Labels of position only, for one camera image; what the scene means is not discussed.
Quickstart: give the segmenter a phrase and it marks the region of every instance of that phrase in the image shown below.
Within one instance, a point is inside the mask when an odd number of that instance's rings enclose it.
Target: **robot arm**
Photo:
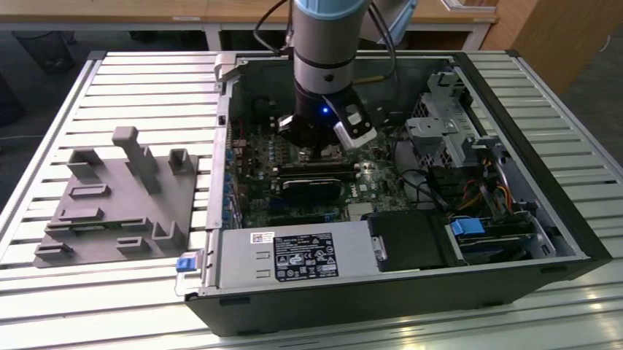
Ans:
[[[278,121],[280,134],[298,147],[321,149],[340,142],[360,147],[376,137],[368,112],[352,87],[358,37],[382,41],[378,18],[390,18],[388,28],[398,42],[412,17],[416,0],[294,0],[293,115]]]

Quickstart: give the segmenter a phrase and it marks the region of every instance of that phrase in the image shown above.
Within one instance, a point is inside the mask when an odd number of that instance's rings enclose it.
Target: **power supply label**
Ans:
[[[274,278],[278,282],[337,277],[330,233],[274,237]]]

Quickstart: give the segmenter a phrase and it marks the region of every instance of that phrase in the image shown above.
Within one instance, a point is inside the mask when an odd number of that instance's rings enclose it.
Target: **motherboard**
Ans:
[[[242,228],[358,221],[408,208],[385,135],[349,152],[336,145],[313,155],[257,127],[232,147]]]

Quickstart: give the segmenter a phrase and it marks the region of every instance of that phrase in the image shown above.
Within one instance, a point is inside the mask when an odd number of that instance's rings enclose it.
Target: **black floor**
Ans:
[[[188,50],[173,34],[162,35],[153,43],[130,40],[128,32],[78,32],[70,46],[76,66],[61,75],[45,75],[20,44],[6,32],[0,32],[0,75],[26,107],[22,119],[0,127],[0,208],[9,199],[40,138],[56,116],[62,100],[92,50],[162,51]],[[564,103],[600,140],[615,159],[623,161],[623,26],[611,37],[576,83],[561,96]],[[2,139],[13,136],[34,136]]]

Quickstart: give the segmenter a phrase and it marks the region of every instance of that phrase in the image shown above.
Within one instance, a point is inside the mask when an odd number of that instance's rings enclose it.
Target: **slotted metal table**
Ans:
[[[153,155],[200,156],[189,249],[204,245],[217,52],[108,52],[80,73],[0,216],[0,349],[564,349],[623,338],[623,171],[520,58],[469,52],[613,261],[512,305],[218,338],[174,293],[174,259],[36,269],[30,262],[74,147],[120,158],[133,125]],[[488,133],[484,113],[475,112]],[[186,279],[185,283],[198,283]]]

